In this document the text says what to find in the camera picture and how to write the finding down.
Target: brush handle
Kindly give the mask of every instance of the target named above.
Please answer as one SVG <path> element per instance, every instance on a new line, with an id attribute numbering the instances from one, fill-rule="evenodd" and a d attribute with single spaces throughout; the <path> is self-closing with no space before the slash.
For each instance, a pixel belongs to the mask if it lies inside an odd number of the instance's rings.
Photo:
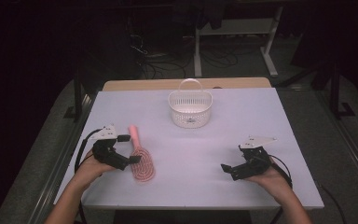
<path id="1" fill-rule="evenodd" d="M 135 150 L 141 147 L 141 143 L 139 142 L 138 128 L 135 125 L 130 125 L 129 132 L 132 140 L 133 147 Z"/>

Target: white table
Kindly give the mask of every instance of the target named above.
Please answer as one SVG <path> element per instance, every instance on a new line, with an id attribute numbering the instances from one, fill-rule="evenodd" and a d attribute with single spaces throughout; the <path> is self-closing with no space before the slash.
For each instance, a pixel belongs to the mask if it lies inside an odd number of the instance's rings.
<path id="1" fill-rule="evenodd" d="M 265 150 L 289 167 L 294 191 L 305 208 L 324 207 L 275 89 L 207 91 L 213 95 L 212 116 L 199 129 L 173 124 L 168 105 L 170 90 L 99 92 L 57 199 L 74 174 L 83 138 L 114 123 L 117 134 L 127 134 L 131 124 L 138 126 L 141 144 L 152 155 L 156 175 L 140 183 L 132 177 L 130 167 L 103 174 L 84 193 L 82 203 L 86 206 L 220 210 L 277 207 L 257 184 L 233 181 L 220 166 L 245 163 L 238 145 L 248 135 L 259 135 L 278 139 L 266 145 Z M 93 143 L 89 140 L 84 155 Z M 131 142 L 116 143 L 115 147 L 126 157 L 133 151 Z"/>

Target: plastic basket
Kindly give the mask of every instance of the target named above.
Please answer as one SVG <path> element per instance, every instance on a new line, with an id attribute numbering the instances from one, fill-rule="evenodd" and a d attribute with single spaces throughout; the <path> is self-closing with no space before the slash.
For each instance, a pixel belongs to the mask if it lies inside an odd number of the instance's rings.
<path id="1" fill-rule="evenodd" d="M 200 85 L 200 89 L 184 91 L 182 85 L 186 82 L 196 82 Z M 168 102 L 173 123 L 182 128 L 202 127 L 211 116 L 212 95 L 194 78 L 183 80 L 178 90 L 171 92 Z"/>

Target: pink brush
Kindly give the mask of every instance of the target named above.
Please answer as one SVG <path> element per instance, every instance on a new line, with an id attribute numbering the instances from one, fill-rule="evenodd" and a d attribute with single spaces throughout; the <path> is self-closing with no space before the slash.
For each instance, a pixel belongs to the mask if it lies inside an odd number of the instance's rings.
<path id="1" fill-rule="evenodd" d="M 136 180 L 145 182 L 153 178 L 155 169 L 149 152 L 141 147 L 139 142 L 138 128 L 135 125 L 129 127 L 134 151 L 132 156 L 141 156 L 138 163 L 131 164 L 132 174 Z"/>

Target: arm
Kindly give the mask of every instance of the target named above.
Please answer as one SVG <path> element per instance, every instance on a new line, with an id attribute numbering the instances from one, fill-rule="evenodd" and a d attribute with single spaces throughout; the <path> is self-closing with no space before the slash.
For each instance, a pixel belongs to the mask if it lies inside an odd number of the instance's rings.
<path id="1" fill-rule="evenodd" d="M 87 153 L 86 159 L 81 163 L 79 169 L 66 185 L 60 199 L 48 215 L 45 224 L 74 223 L 77 208 L 80 204 L 84 190 L 103 172 L 114 170 L 112 166 L 95 160 L 91 151 Z"/>
<path id="2" fill-rule="evenodd" d="M 265 189 L 275 201 L 282 206 L 288 223 L 310 224 L 310 217 L 300 200 L 292 191 L 286 180 L 274 168 L 269 167 L 262 175 L 254 175 L 246 180 L 252 181 Z"/>

